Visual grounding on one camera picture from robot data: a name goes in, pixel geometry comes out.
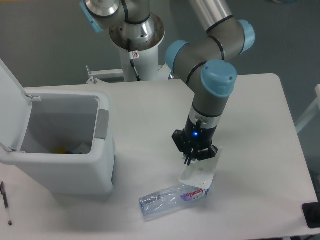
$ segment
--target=robotic arm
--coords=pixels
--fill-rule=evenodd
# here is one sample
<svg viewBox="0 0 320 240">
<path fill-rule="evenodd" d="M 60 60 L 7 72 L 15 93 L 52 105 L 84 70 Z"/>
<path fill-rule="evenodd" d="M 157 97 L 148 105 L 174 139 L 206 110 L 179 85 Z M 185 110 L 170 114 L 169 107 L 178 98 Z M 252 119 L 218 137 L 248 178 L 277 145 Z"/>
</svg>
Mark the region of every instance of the robotic arm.
<svg viewBox="0 0 320 240">
<path fill-rule="evenodd" d="M 80 7 L 96 32 L 109 29 L 125 82 L 158 79 L 158 45 L 165 27 L 150 13 L 150 0 L 82 0 Z"/>
<path fill-rule="evenodd" d="M 236 69 L 224 61 L 243 53 L 255 41 L 252 26 L 236 21 L 225 0 L 190 0 L 190 4 L 207 38 L 195 45 L 176 41 L 165 56 L 170 69 L 194 92 L 184 129 L 172 135 L 188 166 L 192 160 L 216 156 L 212 138 L 237 79 Z"/>
<path fill-rule="evenodd" d="M 188 166 L 192 160 L 216 156 L 218 149 L 212 144 L 212 138 L 237 79 L 236 69 L 225 61 L 243 53 L 255 42 L 253 27 L 245 20 L 236 21 L 225 0 L 189 1 L 207 38 L 195 45 L 176 41 L 165 55 L 170 69 L 194 92 L 184 129 L 172 135 Z M 111 39 L 125 51 L 149 50 L 164 37 L 163 23 L 150 14 L 149 0 L 83 0 L 80 6 L 94 28 L 110 28 Z M 121 59 L 124 81 L 135 77 L 139 80 L 138 72 L 148 71 L 143 80 L 156 76 L 158 54 L 153 54 L 153 58 L 156 61 L 142 60 L 140 65 L 136 64 L 137 68 L 131 59 L 129 70 L 124 66 L 128 59 Z M 127 80 L 125 69 L 130 73 Z"/>
</svg>

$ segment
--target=black cable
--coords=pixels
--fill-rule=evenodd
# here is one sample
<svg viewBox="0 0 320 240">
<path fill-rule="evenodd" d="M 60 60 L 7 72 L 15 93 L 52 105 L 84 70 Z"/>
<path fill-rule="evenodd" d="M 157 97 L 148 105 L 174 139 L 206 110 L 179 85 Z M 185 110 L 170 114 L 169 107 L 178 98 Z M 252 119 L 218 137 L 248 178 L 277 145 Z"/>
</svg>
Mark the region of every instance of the black cable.
<svg viewBox="0 0 320 240">
<path fill-rule="evenodd" d="M 129 11 L 128 11 L 128 6 L 125 0 L 121 0 L 122 6 L 123 6 L 123 10 L 124 10 L 124 15 L 125 15 L 125 21 L 128 20 L 129 18 Z"/>
<path fill-rule="evenodd" d="M 131 40 L 128 39 L 127 42 L 128 42 L 128 46 L 127 46 L 127 48 L 128 48 L 128 53 L 130 53 L 130 52 L 131 52 L 131 47 L 130 47 L 130 45 L 131 45 Z M 133 68 L 133 71 L 134 71 L 136 80 L 137 80 L 138 82 L 141 82 L 142 80 L 141 80 L 141 78 L 140 78 L 140 76 L 139 76 L 139 74 L 138 74 L 138 71 L 137 71 L 137 68 L 136 68 L 136 65 L 135 65 L 135 62 L 134 62 L 133 59 L 130 59 L 130 64 L 131 64 L 131 67 Z"/>
</svg>

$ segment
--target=yellow object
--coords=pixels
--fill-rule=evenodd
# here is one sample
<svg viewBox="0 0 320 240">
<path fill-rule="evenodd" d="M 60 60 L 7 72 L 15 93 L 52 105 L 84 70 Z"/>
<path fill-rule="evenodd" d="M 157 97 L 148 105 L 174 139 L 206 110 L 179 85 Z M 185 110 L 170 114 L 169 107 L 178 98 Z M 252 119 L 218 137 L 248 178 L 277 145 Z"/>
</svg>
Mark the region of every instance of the yellow object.
<svg viewBox="0 0 320 240">
<path fill-rule="evenodd" d="M 67 148 L 65 146 L 58 148 L 56 150 L 53 151 L 54 154 L 68 154 L 69 151 L 67 150 Z"/>
</svg>

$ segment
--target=gray floor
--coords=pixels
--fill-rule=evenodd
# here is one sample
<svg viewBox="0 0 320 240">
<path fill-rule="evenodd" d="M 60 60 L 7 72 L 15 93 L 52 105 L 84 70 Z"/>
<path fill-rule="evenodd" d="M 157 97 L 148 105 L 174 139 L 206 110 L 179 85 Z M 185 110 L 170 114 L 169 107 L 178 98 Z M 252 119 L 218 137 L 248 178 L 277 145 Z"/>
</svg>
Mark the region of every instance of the gray floor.
<svg viewBox="0 0 320 240">
<path fill-rule="evenodd" d="M 0 2 L 0 58 L 22 86 L 84 84 L 86 65 L 92 71 L 120 68 L 108 32 L 91 30 L 79 1 Z M 252 49 L 231 63 L 239 75 L 277 74 L 293 121 L 297 121 L 316 98 L 314 88 L 320 84 L 320 1 L 227 2 L 233 15 L 248 20 L 256 33 Z M 166 28 L 159 64 L 164 64 L 165 51 L 173 41 L 195 43 L 206 36 L 186 0 L 151 0 L 151 10 Z M 320 114 L 299 134 L 312 176 L 320 174 L 319 121 Z"/>
<path fill-rule="evenodd" d="M 307 238 L 308 238 L 308 236 L 302 236 L 301 240 L 305 240 Z M 316 235 L 313 238 L 311 238 L 310 240 L 320 240 L 320 235 Z"/>
</svg>

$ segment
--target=pen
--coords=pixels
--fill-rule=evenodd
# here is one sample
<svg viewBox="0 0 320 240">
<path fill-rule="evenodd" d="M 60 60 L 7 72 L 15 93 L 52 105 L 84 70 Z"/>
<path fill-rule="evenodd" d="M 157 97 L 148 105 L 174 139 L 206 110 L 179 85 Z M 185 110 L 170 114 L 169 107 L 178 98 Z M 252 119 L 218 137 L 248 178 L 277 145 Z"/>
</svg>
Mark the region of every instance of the pen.
<svg viewBox="0 0 320 240">
<path fill-rule="evenodd" d="M 5 184 L 3 181 L 0 184 L 0 192 L 3 196 L 4 207 L 5 207 L 6 215 L 8 217 L 8 224 L 11 226 L 12 225 L 11 214 L 9 211 L 8 199 L 7 199 L 7 194 L 6 194 L 6 190 L 5 190 Z"/>
</svg>

